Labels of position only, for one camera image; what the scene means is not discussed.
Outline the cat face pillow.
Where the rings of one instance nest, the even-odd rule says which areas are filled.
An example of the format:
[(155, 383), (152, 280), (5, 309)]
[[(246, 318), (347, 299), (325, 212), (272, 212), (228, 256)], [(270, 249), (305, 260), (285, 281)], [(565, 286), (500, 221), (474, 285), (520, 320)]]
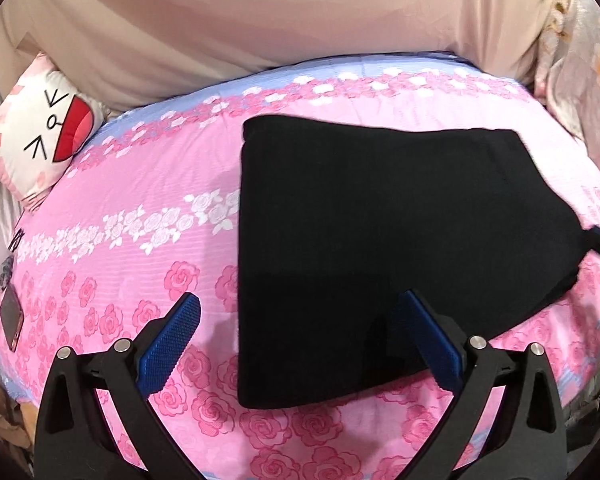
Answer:
[(38, 208), (108, 114), (39, 53), (0, 105), (0, 182)]

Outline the black patterned small item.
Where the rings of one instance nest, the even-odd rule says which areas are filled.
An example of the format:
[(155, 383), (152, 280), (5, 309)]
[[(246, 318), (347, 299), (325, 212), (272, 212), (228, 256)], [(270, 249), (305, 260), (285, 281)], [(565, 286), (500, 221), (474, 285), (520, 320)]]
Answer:
[(0, 291), (4, 292), (12, 279), (12, 269), (16, 261), (16, 252), (23, 238), (24, 231), (19, 228), (7, 246), (7, 257), (0, 267)]

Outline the pink rose bedsheet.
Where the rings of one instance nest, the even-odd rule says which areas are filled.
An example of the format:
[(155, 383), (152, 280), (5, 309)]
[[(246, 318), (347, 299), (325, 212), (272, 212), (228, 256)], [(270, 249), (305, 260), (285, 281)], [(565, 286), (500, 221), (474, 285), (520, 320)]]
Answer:
[(210, 479), (392, 479), (450, 403), (427, 376), (322, 408), (257, 414), (237, 393), (237, 215), (242, 123), (279, 112), (406, 131), (512, 129), (547, 183), (600, 226), (600, 172), (530, 94), (457, 60), (378, 55), (271, 70), (132, 110), (103, 126), (20, 221), (24, 321), (8, 393), (38, 402), (57, 349), (107, 349), (183, 292), (202, 321), (151, 404)]

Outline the black pants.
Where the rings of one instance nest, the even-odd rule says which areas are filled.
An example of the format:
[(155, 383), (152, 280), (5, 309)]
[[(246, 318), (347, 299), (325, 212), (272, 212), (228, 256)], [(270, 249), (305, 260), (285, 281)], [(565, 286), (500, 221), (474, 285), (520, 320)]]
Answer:
[(493, 338), (577, 281), (588, 241), (516, 132), (405, 132), (265, 115), (242, 127), (237, 394), (324, 402), (464, 360), (422, 298)]

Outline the brown cloth on floor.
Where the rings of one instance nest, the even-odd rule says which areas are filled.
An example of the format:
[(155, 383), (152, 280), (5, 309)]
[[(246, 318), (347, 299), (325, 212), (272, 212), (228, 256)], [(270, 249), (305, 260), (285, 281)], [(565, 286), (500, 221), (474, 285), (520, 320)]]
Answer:
[(30, 472), (33, 441), (26, 429), (20, 404), (0, 385), (0, 445), (18, 466)]

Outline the floral blanket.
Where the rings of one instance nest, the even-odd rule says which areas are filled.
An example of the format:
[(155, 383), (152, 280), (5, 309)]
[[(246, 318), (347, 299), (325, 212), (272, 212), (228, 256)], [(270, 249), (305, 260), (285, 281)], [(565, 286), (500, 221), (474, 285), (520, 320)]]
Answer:
[(554, 0), (539, 38), (534, 96), (600, 170), (600, 6)]

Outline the beige curtain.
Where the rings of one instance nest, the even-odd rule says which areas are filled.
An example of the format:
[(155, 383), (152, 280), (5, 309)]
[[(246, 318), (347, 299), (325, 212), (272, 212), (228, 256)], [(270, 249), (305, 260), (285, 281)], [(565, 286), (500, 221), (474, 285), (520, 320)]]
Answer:
[(4, 0), (0, 91), (45, 53), (114, 110), (338, 55), (452, 52), (528, 80), (554, 0)]

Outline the black smartphone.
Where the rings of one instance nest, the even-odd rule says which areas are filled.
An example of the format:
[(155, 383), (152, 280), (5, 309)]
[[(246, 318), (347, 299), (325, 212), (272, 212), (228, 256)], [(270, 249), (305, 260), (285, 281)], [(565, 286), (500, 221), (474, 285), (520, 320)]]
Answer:
[(24, 314), (13, 284), (8, 284), (4, 291), (0, 305), (0, 319), (7, 347), (11, 352), (15, 352), (22, 331)]

